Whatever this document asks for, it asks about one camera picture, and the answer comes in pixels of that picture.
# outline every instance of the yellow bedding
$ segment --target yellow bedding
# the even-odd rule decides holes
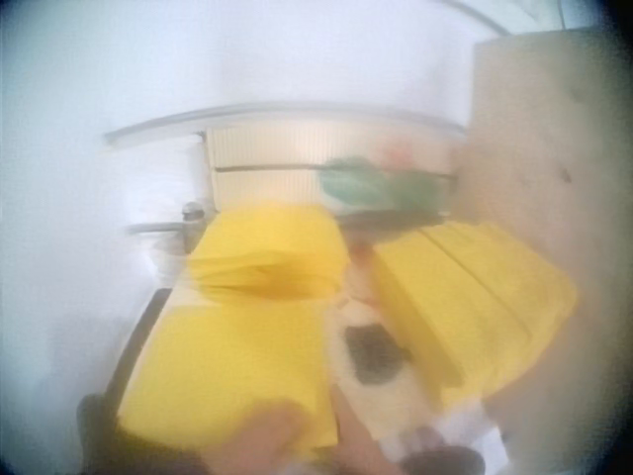
[[[137,364],[121,427],[172,447],[208,447],[255,405],[288,399],[312,416],[298,451],[335,444],[321,312],[306,303],[172,309]]]
[[[492,225],[449,223],[380,244],[373,274],[443,409],[520,376],[576,302],[563,272]]]

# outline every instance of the dark object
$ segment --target dark object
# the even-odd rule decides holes
[[[387,383],[403,367],[403,354],[382,325],[348,327],[345,342],[362,384]]]
[[[455,446],[412,455],[400,465],[408,475],[483,475],[486,470],[479,453]]]

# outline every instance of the finger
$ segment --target finger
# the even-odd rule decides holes
[[[353,437],[359,432],[367,432],[338,386],[330,387],[330,398],[338,422],[338,436],[341,440]]]
[[[283,403],[267,414],[262,425],[265,443],[275,452],[283,452],[299,437],[308,424],[308,414],[297,404]]]

